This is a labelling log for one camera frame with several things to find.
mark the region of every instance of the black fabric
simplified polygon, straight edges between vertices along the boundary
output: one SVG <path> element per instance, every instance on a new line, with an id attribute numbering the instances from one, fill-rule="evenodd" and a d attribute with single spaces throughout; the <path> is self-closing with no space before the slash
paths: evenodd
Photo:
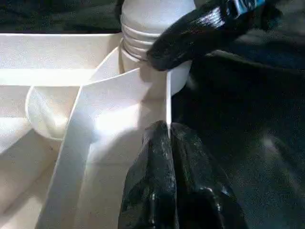
<path id="1" fill-rule="evenodd" d="M 196 59 L 172 119 L 199 133 L 249 228 L 303 228 L 305 79 L 221 57 Z"/>
<path id="2" fill-rule="evenodd" d="M 247 229 L 224 170 L 197 133 L 172 124 L 177 206 L 181 229 Z"/>
<path id="3" fill-rule="evenodd" d="M 287 69 L 305 69 L 305 1 L 276 5 L 283 17 L 272 31 L 251 31 L 226 48 L 254 62 Z"/>

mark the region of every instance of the white plastic panel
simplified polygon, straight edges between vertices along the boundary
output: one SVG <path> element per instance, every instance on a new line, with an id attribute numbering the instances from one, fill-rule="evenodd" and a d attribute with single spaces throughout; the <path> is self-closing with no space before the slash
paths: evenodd
<path id="1" fill-rule="evenodd" d="M 25 227 L 20 224 L 19 228 L 33 228 L 41 203 L 44 203 L 36 225 L 38 229 L 116 228 L 125 175 L 139 153 L 144 129 L 158 120 L 166 120 L 170 125 L 171 79 L 176 77 L 175 74 L 182 73 L 160 73 L 146 62 L 132 58 L 119 45 L 120 34 L 101 35 L 103 45 L 101 41 L 96 41 L 99 36 L 95 35 L 81 35 L 79 38 L 77 35 L 72 38 L 64 35 L 62 40 L 56 35 L 46 38 L 33 36 L 33 40 L 30 35 L 25 41 L 22 36 L 14 36 L 12 39 L 20 42 L 30 39 L 28 47 L 35 46 L 33 41 L 37 41 L 37 47 L 40 47 L 40 39 L 47 39 L 62 47 L 63 52 L 58 48 L 50 51 L 50 44 L 46 42 L 48 50 L 45 54 L 49 65 L 40 51 L 28 51 L 26 47 L 20 53 L 23 58 L 29 57 L 29 62 L 10 63 L 7 53 L 10 51 L 7 49 L 5 58 L 0 60 L 6 62 L 2 63 L 2 67 L 27 68 L 3 69 L 7 74 L 22 71 L 20 77 L 13 76 L 12 80 L 8 75 L 1 77 L 0 74 L 0 85 L 6 85 L 0 86 L 0 98 L 4 98 L 4 103 L 0 103 L 4 108 L 0 110 L 0 124 L 8 127 L 5 123 L 11 123 L 12 129 L 18 129 L 9 131 L 7 128 L 0 134 L 5 136 L 0 139 L 3 149 L 0 169 L 11 169 L 11 174 L 0 180 L 0 184 L 8 180 L 11 182 L 9 188 L 21 187 L 11 193 L 11 199 L 3 208 L 6 211 L 0 217 L 0 226 L 1 222 L 6 222 L 4 229 L 15 229 L 25 218 Z M 8 46 L 12 45 L 9 40 L 6 42 Z M 81 44 L 90 48 L 72 48 Z M 60 62 L 56 60 L 57 55 L 62 55 Z M 36 56 L 39 63 L 33 62 Z M 11 57 L 12 60 L 19 60 L 16 50 L 11 51 Z M 82 73 L 87 70 L 87 75 L 82 78 Z M 25 82 L 23 76 L 29 77 L 29 80 Z M 68 124 L 63 123 L 57 128 L 53 121 L 59 114 L 68 119 Z M 39 120 L 47 120 L 47 125 L 43 128 L 36 125 Z M 60 130 L 60 135 L 57 132 L 54 135 L 50 129 L 55 132 Z M 24 208 L 17 210 L 19 207 L 14 206 L 23 203 L 19 201 L 23 199 L 22 192 L 56 159 L 59 151 L 46 201 L 44 195 L 38 202 L 30 198 L 29 205 L 24 204 Z M 47 183 L 39 183 L 40 189 L 46 190 Z M 31 186 L 25 193 L 31 192 L 34 187 Z M 26 210 L 29 208 L 33 208 L 33 220 L 26 220 L 30 215 Z"/>

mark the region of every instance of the white tray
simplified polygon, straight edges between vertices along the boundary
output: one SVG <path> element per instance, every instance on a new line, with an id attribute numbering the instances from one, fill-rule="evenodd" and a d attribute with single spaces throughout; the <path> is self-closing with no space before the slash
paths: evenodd
<path id="1" fill-rule="evenodd" d="M 184 84 L 171 85 L 171 75 L 185 69 L 152 70 L 120 39 L 0 35 L 0 227 L 117 227 L 143 131 L 170 125 L 171 94 Z"/>

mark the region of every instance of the round white cup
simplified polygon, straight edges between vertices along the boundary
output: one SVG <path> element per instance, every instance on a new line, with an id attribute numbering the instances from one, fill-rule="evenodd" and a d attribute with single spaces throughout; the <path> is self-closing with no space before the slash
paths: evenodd
<path id="1" fill-rule="evenodd" d="M 123 35 L 124 35 L 125 43 L 127 43 L 131 46 L 134 46 L 136 48 L 148 50 L 153 45 L 153 42 L 146 42 L 146 41 L 134 39 L 134 38 L 130 37 L 128 34 L 124 34 L 124 32 L 123 32 Z"/>
<path id="2" fill-rule="evenodd" d="M 33 129 L 47 139 L 61 141 L 79 87 L 32 86 L 25 113 Z"/>

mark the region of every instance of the black rubber glove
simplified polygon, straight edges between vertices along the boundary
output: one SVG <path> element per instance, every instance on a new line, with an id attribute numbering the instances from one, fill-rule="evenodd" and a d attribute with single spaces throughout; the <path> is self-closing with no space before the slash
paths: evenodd
<path id="1" fill-rule="evenodd" d="M 197 134 L 159 121 L 145 130 L 129 169 L 118 229 L 246 229 L 224 171 Z"/>
<path id="2" fill-rule="evenodd" d="M 268 29 L 279 16 L 265 0 L 211 0 L 169 27 L 147 58 L 157 70 L 171 69 L 226 46 L 251 28 Z"/>

